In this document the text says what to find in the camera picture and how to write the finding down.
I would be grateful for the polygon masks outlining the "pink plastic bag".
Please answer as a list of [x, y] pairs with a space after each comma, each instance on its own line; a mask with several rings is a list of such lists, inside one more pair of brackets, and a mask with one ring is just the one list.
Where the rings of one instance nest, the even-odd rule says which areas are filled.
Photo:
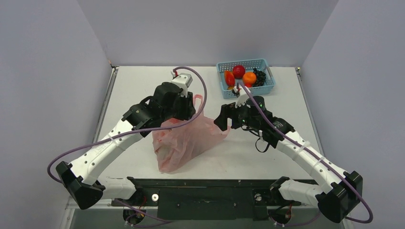
[[201, 113], [184, 126], [152, 132], [158, 170], [172, 173], [187, 162], [217, 146], [228, 136], [230, 126], [222, 131], [214, 120]]

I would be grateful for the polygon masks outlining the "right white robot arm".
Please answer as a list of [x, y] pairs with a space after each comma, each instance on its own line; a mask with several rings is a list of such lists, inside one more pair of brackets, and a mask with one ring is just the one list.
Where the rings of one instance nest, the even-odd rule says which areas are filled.
[[223, 104], [214, 124], [221, 130], [243, 128], [260, 140], [290, 157], [315, 185], [281, 177], [270, 186], [269, 197], [276, 204], [288, 201], [314, 206], [334, 223], [340, 223], [360, 203], [363, 178], [356, 171], [348, 173], [316, 151], [286, 120], [273, 116], [261, 96], [244, 105]]

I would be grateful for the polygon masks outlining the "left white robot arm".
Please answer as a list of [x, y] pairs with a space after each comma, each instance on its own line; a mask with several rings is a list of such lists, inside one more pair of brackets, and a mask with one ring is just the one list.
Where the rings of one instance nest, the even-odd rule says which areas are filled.
[[100, 178], [101, 173], [126, 149], [171, 118], [190, 120], [195, 114], [190, 83], [164, 82], [152, 96], [133, 105], [101, 140], [72, 162], [60, 162], [56, 172], [80, 209], [101, 199], [124, 199], [130, 205], [142, 200], [142, 191], [127, 178]]

